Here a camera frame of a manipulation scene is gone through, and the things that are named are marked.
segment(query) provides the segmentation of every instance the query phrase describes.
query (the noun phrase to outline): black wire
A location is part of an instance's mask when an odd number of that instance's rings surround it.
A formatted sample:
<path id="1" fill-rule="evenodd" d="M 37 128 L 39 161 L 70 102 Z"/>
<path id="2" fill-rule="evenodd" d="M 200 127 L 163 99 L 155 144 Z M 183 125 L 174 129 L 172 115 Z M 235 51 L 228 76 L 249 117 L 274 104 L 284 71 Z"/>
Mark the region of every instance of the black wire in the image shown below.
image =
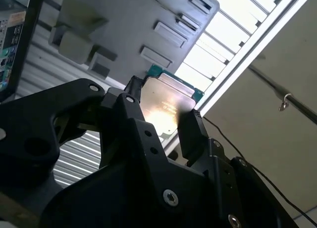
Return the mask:
<path id="1" fill-rule="evenodd" d="M 220 128 L 214 124 L 213 122 L 211 122 L 208 118 L 203 117 L 206 121 L 208 121 L 211 125 L 213 125 L 215 128 L 217 128 L 217 130 L 219 131 L 219 133 L 223 136 L 223 138 L 237 151 L 237 153 L 244 159 L 243 154 L 238 150 L 238 148 L 232 144 L 232 142 L 222 133 L 222 131 L 220 130 Z M 271 184 L 271 186 L 278 192 L 278 194 L 290 205 L 292 206 L 296 211 L 298 211 L 300 214 L 302 214 L 303 217 L 305 217 L 308 221 L 310 221 L 315 227 L 317 227 L 317 223 L 314 222 L 312 220 L 312 218 L 310 218 L 305 212 L 303 212 L 301 209 L 299 209 L 295 204 L 293 204 L 290 200 L 288 200 L 285 195 L 277 188 L 277 186 L 267 177 L 265 176 L 264 173 L 262 173 L 259 169 L 257 169 L 254 165 L 252 165 L 251 163 L 249 163 L 252 168 L 258 172 L 266 181 L 269 182 L 269 184 Z"/>
<path id="2" fill-rule="evenodd" d="M 206 118 L 206 117 L 204 117 L 204 119 L 205 119 L 206 121 L 208 121 L 211 125 L 213 125 L 214 127 L 216 127 L 216 128 L 218 129 L 219 133 L 222 135 L 222 137 L 225 138 L 225 140 L 238 152 L 238 154 L 239 154 L 243 159 L 245 159 L 244 156 L 243 156 L 243 154 L 238 150 L 237 147 L 235 147 L 234 144 L 231 143 L 231 141 L 222 133 L 222 131 L 220 130 L 220 128 L 219 128 L 216 124 L 212 123 L 212 122 L 211 122 L 208 118 Z"/>

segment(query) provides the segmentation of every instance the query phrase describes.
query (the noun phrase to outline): white wall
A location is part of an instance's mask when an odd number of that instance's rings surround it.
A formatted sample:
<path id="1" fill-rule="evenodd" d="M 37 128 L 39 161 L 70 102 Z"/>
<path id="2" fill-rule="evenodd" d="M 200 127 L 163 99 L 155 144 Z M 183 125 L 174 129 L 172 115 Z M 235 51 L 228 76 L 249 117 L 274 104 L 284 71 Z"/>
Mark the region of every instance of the white wall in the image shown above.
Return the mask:
<path id="1" fill-rule="evenodd" d="M 11 225 L 9 222 L 0 222 L 0 228 L 15 228 L 15 226 Z"/>
<path id="2" fill-rule="evenodd" d="M 312 218 L 315 222 L 317 222 L 317 208 L 314 208 L 313 210 L 308 212 L 307 215 L 310 216 L 310 218 Z M 303 216 L 297 218 L 295 222 L 300 228 L 314 228 L 315 227 Z"/>

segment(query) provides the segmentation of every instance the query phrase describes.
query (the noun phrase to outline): screw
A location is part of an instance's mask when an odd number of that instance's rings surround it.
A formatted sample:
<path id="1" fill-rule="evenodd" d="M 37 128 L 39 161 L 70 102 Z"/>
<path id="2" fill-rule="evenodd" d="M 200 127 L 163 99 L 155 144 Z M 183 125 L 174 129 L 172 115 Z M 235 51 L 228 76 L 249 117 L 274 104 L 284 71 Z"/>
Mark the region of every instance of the screw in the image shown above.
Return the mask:
<path id="1" fill-rule="evenodd" d="M 213 143 L 214 143 L 214 145 L 217 146 L 218 148 L 221 147 L 221 144 L 220 144 L 218 141 L 214 140 Z"/>
<path id="2" fill-rule="evenodd" d="M 238 218 L 236 218 L 234 215 L 229 215 L 228 220 L 232 228 L 241 228 L 241 223 L 239 222 Z"/>
<path id="3" fill-rule="evenodd" d="M 125 98 L 126 100 L 128 100 L 129 102 L 131 102 L 131 103 L 133 103 L 134 102 L 134 99 L 133 98 L 131 98 L 131 97 L 129 97 L 129 96 L 126 96 L 126 98 Z"/>
<path id="4" fill-rule="evenodd" d="M 171 207 L 176 207 L 178 205 L 178 197 L 172 190 L 165 190 L 163 193 L 164 201 Z"/>
<path id="5" fill-rule="evenodd" d="M 96 87 L 95 85 L 90 85 L 89 88 L 95 92 L 99 91 L 99 88 Z"/>
<path id="6" fill-rule="evenodd" d="M 0 140 L 3 140 L 6 138 L 6 132 L 2 128 L 0 128 Z"/>
<path id="7" fill-rule="evenodd" d="M 244 160 L 242 160 L 242 159 L 239 159 L 239 162 L 243 165 L 243 166 L 247 166 L 247 163 L 244 161 Z"/>

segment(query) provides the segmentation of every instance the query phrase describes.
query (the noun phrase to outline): hole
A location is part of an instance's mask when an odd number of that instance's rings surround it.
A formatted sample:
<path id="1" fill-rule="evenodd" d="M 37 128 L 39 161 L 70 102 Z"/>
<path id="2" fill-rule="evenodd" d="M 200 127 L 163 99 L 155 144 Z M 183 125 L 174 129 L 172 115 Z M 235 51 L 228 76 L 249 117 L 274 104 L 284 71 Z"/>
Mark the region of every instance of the hole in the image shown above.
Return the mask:
<path id="1" fill-rule="evenodd" d="M 213 143 L 214 143 L 214 145 L 217 146 L 218 148 L 221 148 L 221 144 L 220 144 L 218 141 L 214 140 Z"/>
<path id="2" fill-rule="evenodd" d="M 173 195 L 173 194 L 168 193 L 168 194 L 167 194 L 167 198 L 169 199 L 169 201 L 171 201 L 171 202 L 175 202 L 175 197 L 174 197 L 174 195 Z"/>
<path id="3" fill-rule="evenodd" d="M 5 63 L 6 63 L 6 58 L 4 58 L 4 59 L 1 61 L 0 66 L 1 66 L 1 67 L 2 67 L 2 66 L 5 66 Z"/>
<path id="4" fill-rule="evenodd" d="M 50 150 L 50 144 L 40 138 L 29 138 L 24 143 L 25 151 L 33 156 L 46 155 Z"/>
<path id="5" fill-rule="evenodd" d="M 145 133 L 148 137 L 151 137 L 151 136 L 152 136 L 152 133 L 150 133 L 148 130 L 144 131 L 144 133 Z"/>
<path id="6" fill-rule="evenodd" d="M 236 227 L 238 227 L 238 223 L 237 223 L 237 220 L 236 219 L 232 219 L 232 223 L 236 226 Z"/>
<path id="7" fill-rule="evenodd" d="M 205 171 L 203 172 L 203 174 L 204 174 L 206 177 L 209 177 L 209 171 L 208 171 L 208 170 L 205 170 Z"/>
<path id="8" fill-rule="evenodd" d="M 130 96 L 126 96 L 125 97 L 126 100 L 128 100 L 129 102 L 133 103 L 134 102 L 134 99 L 131 98 Z"/>
<path id="9" fill-rule="evenodd" d="M 151 147 L 150 148 L 150 151 L 153 153 L 153 154 L 155 154 L 155 155 L 157 155 L 159 152 L 158 152 L 158 150 L 156 149 L 156 148 L 154 148 L 154 147 Z"/>
<path id="10" fill-rule="evenodd" d="M 209 6 L 207 3 L 204 2 L 203 4 L 204 4 L 204 7 L 207 8 L 208 10 L 211 9 L 211 6 Z"/>
<path id="11" fill-rule="evenodd" d="M 243 166 L 247 166 L 247 163 L 246 163 L 244 160 L 239 159 L 239 162 L 240 162 Z"/>
<path id="12" fill-rule="evenodd" d="M 96 85 L 90 85 L 89 88 L 95 92 L 99 91 L 99 87 L 97 87 Z"/>

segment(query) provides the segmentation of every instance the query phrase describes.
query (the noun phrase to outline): ceiling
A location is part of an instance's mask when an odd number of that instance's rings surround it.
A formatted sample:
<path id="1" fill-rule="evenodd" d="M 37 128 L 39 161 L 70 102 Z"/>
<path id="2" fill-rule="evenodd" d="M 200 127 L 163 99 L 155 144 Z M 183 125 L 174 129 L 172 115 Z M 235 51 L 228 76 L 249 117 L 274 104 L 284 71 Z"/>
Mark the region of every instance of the ceiling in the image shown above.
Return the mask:
<path id="1" fill-rule="evenodd" d="M 317 0 L 308 0 L 263 50 L 262 59 L 253 62 L 315 111 L 316 12 Z M 287 198 L 307 211 L 317 205 L 317 179 L 314 179 L 317 126 L 292 106 L 279 112 L 280 103 L 270 88 L 246 70 L 206 117 L 217 124 L 246 159 L 266 174 Z M 226 155 L 237 156 L 218 131 L 205 120 L 204 123 L 209 136 L 223 144 Z M 292 217 L 298 216 L 294 209 L 280 201 Z"/>

